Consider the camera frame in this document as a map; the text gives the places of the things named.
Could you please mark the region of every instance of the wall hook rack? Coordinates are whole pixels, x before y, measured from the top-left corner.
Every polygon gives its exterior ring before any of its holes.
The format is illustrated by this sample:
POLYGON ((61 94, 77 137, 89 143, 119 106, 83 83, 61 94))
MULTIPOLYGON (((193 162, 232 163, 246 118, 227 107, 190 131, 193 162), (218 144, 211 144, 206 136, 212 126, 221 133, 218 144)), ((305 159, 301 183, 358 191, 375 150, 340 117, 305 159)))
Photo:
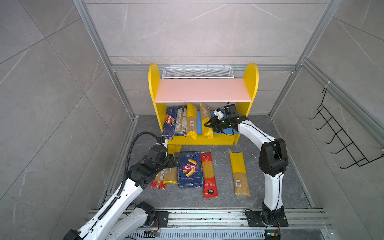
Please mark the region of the wall hook rack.
POLYGON ((339 152, 341 152, 342 150, 346 150, 348 153, 349 153, 349 155, 351 156, 351 158, 353 159, 353 161, 354 161, 354 163, 352 163, 351 165, 349 165, 349 166, 347 166, 347 167, 340 167, 341 169, 347 169, 347 168, 349 168, 349 167, 351 167, 351 166, 353 166, 353 165, 357 165, 357 166, 359 166, 359 167, 361 167, 361 166, 364 166, 364 165, 366 165, 366 164, 368 164, 368 163, 371 163, 371 162, 373 162, 373 161, 375 161, 375 160, 377 160, 377 159, 380 159, 380 158, 382 158, 382 157, 384 157, 384 154, 382 154, 380 157, 377 157, 377 158, 375 158, 375 159, 373 159, 373 160, 368 160, 366 157, 365 157, 365 155, 360 151, 360 149, 356 146, 356 144, 352 141, 352 139, 350 138, 350 136, 347 134, 347 132, 345 132, 345 130, 340 126, 340 124, 338 123, 338 121, 333 117, 333 115, 328 111, 328 109, 323 105, 323 101, 324 101, 324 97, 325 97, 325 94, 326 94, 326 92, 327 92, 327 89, 326 88, 324 88, 323 89, 323 91, 321 92, 321 93, 324 93, 323 94, 323 99, 321 100, 321 104, 320 104, 320 106, 317 108, 317 113, 316 113, 316 115, 313 117, 313 118, 309 118, 310 120, 312 120, 312 119, 314 119, 317 115, 321 115, 322 117, 323 117, 323 119, 325 120, 325 123, 324 123, 324 125, 322 125, 320 128, 316 128, 317 130, 320 130, 320 129, 322 129, 325 125, 328 125, 330 128, 331 128, 331 130, 333 131, 333 133, 334 133, 334 135, 333 135, 333 137, 332 137, 332 139, 331 139, 331 141, 330 142, 325 142, 326 144, 330 144, 334 139, 335 139, 335 137, 337 137, 338 139, 339 139, 339 141, 341 142, 341 144, 343 145, 343 148, 342 149, 340 149, 339 151, 337 151, 337 152, 335 152, 335 153, 333 153, 333 152, 331 152, 331 154, 338 154, 339 152), (322 110, 324 110, 324 111, 326 111, 331 117, 327 120, 325 117, 324 117, 324 115, 321 113, 321 111, 322 110), (336 124, 340 127, 340 130, 338 130, 338 131, 335 131, 335 129, 329 124, 329 121, 331 121, 331 120, 334 120, 335 122, 336 122, 336 124), (341 133, 344 133, 347 137, 348 137, 348 139, 349 139, 349 143, 348 144, 346 144, 346 143, 344 143, 342 140, 341 140, 341 137, 338 135, 338 134, 341 134, 341 133), (349 146, 354 146, 359 152, 360 152, 360 154, 363 156, 363 158, 362 159, 360 159, 360 160, 356 160, 354 157, 353 157, 353 155, 351 154, 351 152, 349 151, 349 149, 348 149, 348 147, 349 146))

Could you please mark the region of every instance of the blue pasta box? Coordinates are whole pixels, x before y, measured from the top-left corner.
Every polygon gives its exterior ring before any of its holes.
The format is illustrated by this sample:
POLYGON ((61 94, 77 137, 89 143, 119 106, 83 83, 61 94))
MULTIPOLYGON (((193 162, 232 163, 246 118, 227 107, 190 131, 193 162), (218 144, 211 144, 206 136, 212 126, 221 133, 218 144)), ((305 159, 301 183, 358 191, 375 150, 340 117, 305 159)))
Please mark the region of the blue pasta box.
POLYGON ((175 122, 177 115, 177 107, 167 107, 166 118, 163 127, 163 137, 168 140, 173 139, 173 134, 175 131, 175 122))
POLYGON ((196 188, 204 184, 200 152, 180 153, 180 165, 177 173, 179 188, 196 188))

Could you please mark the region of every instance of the pasta package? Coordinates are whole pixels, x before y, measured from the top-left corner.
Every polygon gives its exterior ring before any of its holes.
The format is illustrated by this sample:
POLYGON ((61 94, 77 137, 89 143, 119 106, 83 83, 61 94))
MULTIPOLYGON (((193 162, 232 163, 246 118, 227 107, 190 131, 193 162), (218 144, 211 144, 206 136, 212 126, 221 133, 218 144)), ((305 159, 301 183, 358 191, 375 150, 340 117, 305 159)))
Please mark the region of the pasta package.
POLYGON ((180 106, 177 109, 174 136, 187 136, 187 107, 180 106))
MULTIPOLYGON (((168 154, 175 154, 175 152, 181 151, 180 145, 168 145, 168 154)), ((174 168, 166 168, 165 170, 165 176, 164 176, 164 183, 171 183, 171 184, 177 184, 177 167, 174 168)))
POLYGON ((201 187, 204 175, 199 152, 180 153, 180 165, 177 173, 179 188, 201 187))
POLYGON ((244 157, 242 152, 229 152, 231 157, 233 180, 235 182, 235 194, 251 196, 248 185, 247 172, 245 171, 244 157))
POLYGON ((187 104, 187 137, 191 136, 194 140, 197 137, 197 108, 187 104))
POLYGON ((177 184, 177 167, 174 168, 166 168, 165 169, 165 176, 164 176, 164 183, 172 183, 177 184))
POLYGON ((167 107, 162 136, 167 138, 168 140, 173 139, 173 134, 175 131, 176 114, 177 107, 167 107))
POLYGON ((162 190, 166 189, 166 184, 164 183, 165 178, 165 169, 156 175, 155 180, 151 182, 151 189, 159 188, 162 190))
POLYGON ((214 165, 210 152, 201 154, 201 164, 204 173, 204 198, 218 197, 214 165))
POLYGON ((214 130, 210 127, 204 126, 204 124, 206 124, 209 121, 209 119, 211 119, 211 111, 209 111, 209 108, 207 106, 200 103, 200 114, 201 114, 201 128, 202 128, 203 136, 208 139, 213 139, 214 130))

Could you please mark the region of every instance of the ventilation grate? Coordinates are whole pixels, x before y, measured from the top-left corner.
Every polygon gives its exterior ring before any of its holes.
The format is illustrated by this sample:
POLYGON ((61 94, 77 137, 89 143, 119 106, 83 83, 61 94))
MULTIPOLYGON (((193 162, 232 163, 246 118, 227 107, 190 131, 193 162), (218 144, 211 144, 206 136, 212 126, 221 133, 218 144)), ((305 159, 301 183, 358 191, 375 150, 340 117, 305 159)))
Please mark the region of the ventilation grate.
MULTIPOLYGON (((144 230, 136 230, 128 237, 137 240, 148 240, 154 238, 146 233, 144 230)), ((262 229, 249 229, 249 230, 161 230, 159 237, 156 240, 201 240, 201 239, 264 239, 264 230, 262 229)))
POLYGON ((164 67, 162 78, 234 78, 227 66, 170 66, 164 67))

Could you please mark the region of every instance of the pink shelf board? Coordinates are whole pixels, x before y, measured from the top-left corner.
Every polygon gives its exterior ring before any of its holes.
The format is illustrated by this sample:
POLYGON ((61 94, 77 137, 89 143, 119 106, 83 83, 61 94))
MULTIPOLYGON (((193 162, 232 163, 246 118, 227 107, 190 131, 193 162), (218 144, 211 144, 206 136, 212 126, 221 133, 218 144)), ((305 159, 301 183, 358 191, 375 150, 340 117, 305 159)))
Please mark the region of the pink shelf board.
POLYGON ((251 102, 242 78, 161 79, 156 103, 251 102))

